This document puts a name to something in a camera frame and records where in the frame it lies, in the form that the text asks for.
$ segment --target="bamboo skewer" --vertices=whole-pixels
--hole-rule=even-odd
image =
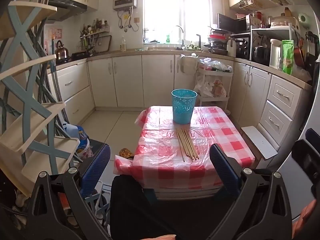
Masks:
[[[183,162],[185,162],[185,161],[184,161],[184,157],[183,157],[183,153],[182,153],[182,149],[181,149],[181,144],[180,144],[180,140],[179,140],[179,135],[178,135],[178,142],[179,142],[179,147],[180,147],[180,151],[181,151],[182,160],[183,160]]]
[[[196,148],[195,148],[194,144],[192,143],[189,131],[182,130],[182,129],[176,129],[176,130],[177,130],[181,154],[182,154],[182,149],[181,149],[181,145],[182,145],[186,156],[190,157],[192,160],[199,159],[199,156],[196,152]]]

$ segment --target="frying pan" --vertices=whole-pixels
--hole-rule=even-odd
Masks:
[[[299,47],[299,39],[298,39],[297,32],[294,31],[294,34],[296,35],[296,39],[297,39],[297,47],[293,49],[294,61],[297,66],[302,67],[304,69],[305,68],[304,67],[304,58],[303,58],[302,49]]]

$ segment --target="countertop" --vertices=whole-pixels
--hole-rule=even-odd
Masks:
[[[157,50],[146,50],[146,51],[136,51],[134,49],[128,49],[126,52],[121,52],[120,50],[115,50],[115,51],[106,51],[106,52],[99,52],[97,55],[93,56],[93,57],[89,57],[89,58],[85,58],[85,59],[81,59],[81,60],[76,60],[76,61],[72,61],[72,62],[68,62],[62,65],[57,66],[57,70],[72,66],[72,65],[77,65],[80,63],[84,63],[86,61],[92,61],[92,60],[96,60],[96,59],[104,59],[104,58],[110,58],[110,57],[122,57],[122,56],[133,56],[133,55],[161,55],[161,54],[169,54],[169,55],[180,55],[180,54],[184,54],[186,56],[190,56],[191,53],[193,53],[192,51],[182,51],[182,50],[165,50],[165,49],[157,49]],[[202,57],[214,57],[214,58],[220,58],[220,59],[226,59],[226,60],[233,60],[239,63],[244,63],[244,64],[248,64],[250,66],[262,69],[266,72],[272,73],[274,75],[277,75],[305,90],[310,91],[312,89],[312,87],[303,82],[302,80],[288,75],[280,70],[277,70],[275,68],[271,68],[265,65],[261,65],[255,62],[252,62],[250,60],[245,60],[242,58],[234,58],[234,57],[229,57],[229,56],[223,56],[223,55],[218,55],[218,54],[212,54],[212,53],[208,53],[208,52],[195,52],[198,56],[202,56]]]

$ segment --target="window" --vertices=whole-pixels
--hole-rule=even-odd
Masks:
[[[170,43],[182,41],[184,30],[185,41],[198,41],[196,34],[207,37],[210,33],[209,0],[144,0],[144,41],[157,40],[166,43],[170,35]]]

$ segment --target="plastic tablecloth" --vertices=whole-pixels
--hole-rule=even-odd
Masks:
[[[242,167],[250,167],[254,155],[224,111],[216,106],[195,107],[189,125],[172,120],[172,106],[152,106],[136,122],[142,127],[133,161],[115,157],[114,173],[132,175],[145,188],[202,189],[221,184],[209,158],[217,143]],[[199,160],[181,156],[176,128],[189,128]]]

